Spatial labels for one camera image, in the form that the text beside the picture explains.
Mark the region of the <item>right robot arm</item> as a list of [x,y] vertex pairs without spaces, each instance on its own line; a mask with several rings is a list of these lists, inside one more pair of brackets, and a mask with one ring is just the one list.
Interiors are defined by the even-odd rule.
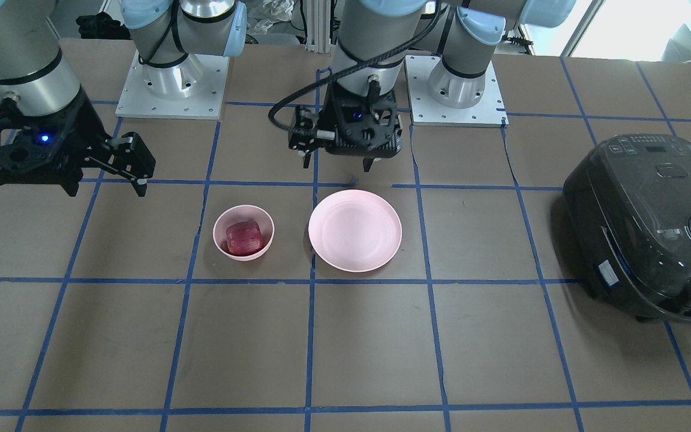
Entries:
[[[54,1],[0,1],[0,186],[57,184],[77,194],[84,169],[140,197],[156,159],[139,134],[108,134],[49,26]],[[123,1],[137,50],[117,109],[126,117],[220,115],[227,60],[242,53],[239,1]]]

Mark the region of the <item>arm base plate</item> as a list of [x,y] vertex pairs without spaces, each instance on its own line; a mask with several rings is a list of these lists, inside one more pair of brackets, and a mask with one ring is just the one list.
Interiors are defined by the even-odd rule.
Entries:
[[459,77],[447,71],[439,56],[407,55],[412,121],[439,127],[504,128],[509,119],[494,65],[483,76]]
[[230,60],[190,55],[179,65],[154,68],[135,54],[115,114],[121,118],[219,120]]

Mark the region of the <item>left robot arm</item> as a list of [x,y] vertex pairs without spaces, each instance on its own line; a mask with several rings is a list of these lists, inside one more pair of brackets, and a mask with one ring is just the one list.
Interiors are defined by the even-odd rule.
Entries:
[[268,114],[309,167],[313,154],[374,161],[403,147],[395,85],[404,72],[419,125],[505,127],[492,57],[518,25],[555,28],[574,1],[347,1],[329,76]]

